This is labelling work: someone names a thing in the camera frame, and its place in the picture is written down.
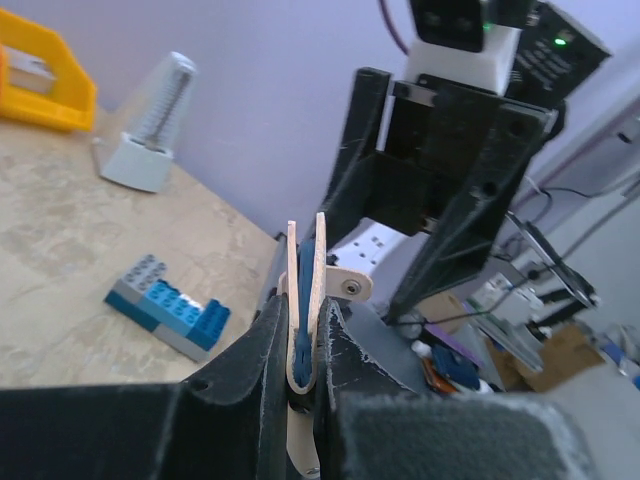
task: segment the screw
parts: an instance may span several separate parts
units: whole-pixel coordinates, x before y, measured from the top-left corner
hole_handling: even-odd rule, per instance
[[[345,280],[342,282],[342,291],[347,295],[357,295],[362,290],[362,287],[355,280]]]

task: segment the table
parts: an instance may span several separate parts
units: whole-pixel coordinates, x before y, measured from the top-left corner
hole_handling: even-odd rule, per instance
[[[101,179],[90,136],[0,121],[0,386],[177,381],[200,366],[102,302],[153,253],[251,324],[276,242],[177,166],[158,194]]]

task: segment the white metronome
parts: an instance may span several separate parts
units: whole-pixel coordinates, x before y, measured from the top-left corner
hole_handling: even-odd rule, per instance
[[[100,125],[92,150],[102,177],[147,192],[162,188],[196,73],[191,60],[172,52]]]

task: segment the orange object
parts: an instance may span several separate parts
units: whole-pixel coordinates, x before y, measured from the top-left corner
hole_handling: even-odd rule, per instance
[[[91,130],[96,86],[55,31],[0,9],[0,115],[59,130]],[[4,47],[41,58],[56,77],[49,94],[11,85]]]
[[[431,360],[428,358],[422,359],[422,369],[424,370],[424,377],[427,383],[434,389],[442,393],[458,393],[458,389],[447,382],[444,378],[438,375]]]

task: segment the electronic device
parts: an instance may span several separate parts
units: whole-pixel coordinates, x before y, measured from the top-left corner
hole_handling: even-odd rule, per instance
[[[404,78],[356,73],[320,207],[329,248],[364,217],[405,236],[430,234],[388,323],[482,270],[529,162],[564,125],[564,99],[610,55],[552,4],[515,2],[511,15],[503,2],[445,4],[411,2],[419,38]],[[430,23],[433,15],[442,24]],[[391,118],[377,150],[388,91]],[[335,252],[338,264],[344,253]]]

